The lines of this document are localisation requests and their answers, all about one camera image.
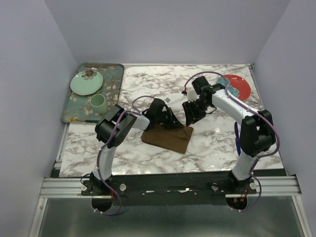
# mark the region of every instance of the white marble surface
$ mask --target white marble surface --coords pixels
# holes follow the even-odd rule
[[[180,122],[185,124],[182,103],[186,96],[181,94],[186,80],[201,71],[217,71],[235,74],[244,78],[252,89],[246,103],[260,108],[260,100],[246,65],[209,66],[148,66],[131,67],[125,70],[119,104],[131,110],[131,102],[140,95],[169,98],[169,106]],[[206,74],[210,84],[217,76]],[[151,99],[136,103],[146,109]],[[75,177],[90,173],[95,167],[98,149],[101,147],[94,132],[95,125],[71,124],[65,145],[60,177]],[[193,135],[185,154],[144,144],[142,131],[132,129],[118,147],[113,162],[113,174],[149,174],[192,171],[230,170],[237,161],[234,120],[218,109],[212,115],[192,125]],[[256,169],[283,168],[279,154],[261,159]]]

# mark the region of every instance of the folded brown towel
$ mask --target folded brown towel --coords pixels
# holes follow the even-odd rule
[[[159,124],[156,125],[154,129],[143,132],[142,141],[150,145],[184,154],[192,133],[192,127],[167,130]]]

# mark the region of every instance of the mug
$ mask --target mug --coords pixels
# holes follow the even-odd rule
[[[92,96],[90,104],[92,106],[92,109],[100,115],[103,115],[108,111],[108,104],[105,101],[105,97],[101,94],[96,94]]]

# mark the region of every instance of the green tray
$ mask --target green tray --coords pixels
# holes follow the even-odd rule
[[[99,121],[101,115],[93,112],[90,105],[90,98],[95,94],[104,95],[106,102],[108,103],[108,110],[111,106],[115,105],[119,101],[119,92],[122,85],[124,66],[122,64],[112,64],[112,63],[82,63],[77,70],[77,73],[87,70],[88,68],[84,65],[94,65],[94,66],[115,66],[115,68],[97,68],[96,70],[103,76],[103,84],[101,88],[94,94],[81,96],[75,94],[71,89],[69,89],[63,112],[61,114],[61,120],[64,122],[74,122],[69,121],[69,118],[76,118],[78,120],[94,120]]]

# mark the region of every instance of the red plate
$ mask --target red plate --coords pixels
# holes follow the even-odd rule
[[[227,74],[227,75],[224,75],[224,77],[226,77],[230,81],[231,86],[233,88],[236,88],[237,90],[239,90],[239,97],[238,97],[239,100],[245,101],[246,99],[249,98],[251,94],[251,88],[245,79],[233,74]]]

